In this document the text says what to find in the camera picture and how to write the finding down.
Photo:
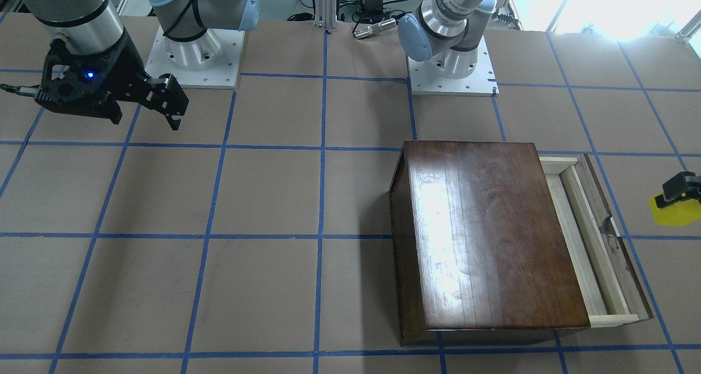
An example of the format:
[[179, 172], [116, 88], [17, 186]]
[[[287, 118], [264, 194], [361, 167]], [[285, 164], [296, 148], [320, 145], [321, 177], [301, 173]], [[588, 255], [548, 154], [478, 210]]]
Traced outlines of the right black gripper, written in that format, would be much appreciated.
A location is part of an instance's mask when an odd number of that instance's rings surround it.
[[122, 117], [119, 101], [140, 103], [161, 113], [172, 130], [179, 129], [189, 103], [175, 76], [147, 74], [127, 32], [94, 55], [71, 54], [62, 39], [53, 39], [33, 99], [51, 112], [103, 118], [113, 124]]

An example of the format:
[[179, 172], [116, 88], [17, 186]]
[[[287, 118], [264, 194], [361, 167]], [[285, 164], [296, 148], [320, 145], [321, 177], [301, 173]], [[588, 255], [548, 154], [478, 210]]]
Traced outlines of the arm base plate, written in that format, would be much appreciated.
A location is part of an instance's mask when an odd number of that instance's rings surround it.
[[235, 89], [246, 34], [208, 29], [200, 39], [176, 42], [158, 28], [145, 70], [154, 78], [170, 73], [184, 89]]
[[476, 49], [448, 49], [430, 60], [406, 58], [414, 95], [494, 96], [500, 93], [486, 40]]

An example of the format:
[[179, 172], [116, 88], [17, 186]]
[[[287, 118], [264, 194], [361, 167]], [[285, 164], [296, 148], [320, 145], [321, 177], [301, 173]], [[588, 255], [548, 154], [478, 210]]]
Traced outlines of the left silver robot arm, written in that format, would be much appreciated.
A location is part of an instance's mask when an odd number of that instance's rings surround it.
[[496, 0], [423, 0], [398, 22], [401, 47], [416, 62], [447, 50], [470, 52], [478, 47], [488, 22], [476, 12], [491, 15], [495, 7]]

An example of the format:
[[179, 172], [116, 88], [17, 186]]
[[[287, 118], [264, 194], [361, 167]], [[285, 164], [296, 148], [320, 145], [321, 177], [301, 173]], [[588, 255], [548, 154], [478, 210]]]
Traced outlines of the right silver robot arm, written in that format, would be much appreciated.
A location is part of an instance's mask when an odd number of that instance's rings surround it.
[[[121, 101], [162, 114], [178, 130], [189, 99], [173, 74], [151, 77], [111, 0], [23, 0], [51, 34], [37, 85], [2, 84], [44, 109], [119, 124]], [[222, 54], [215, 30], [251, 31], [258, 0], [148, 0], [168, 55], [180, 69], [208, 67]]]

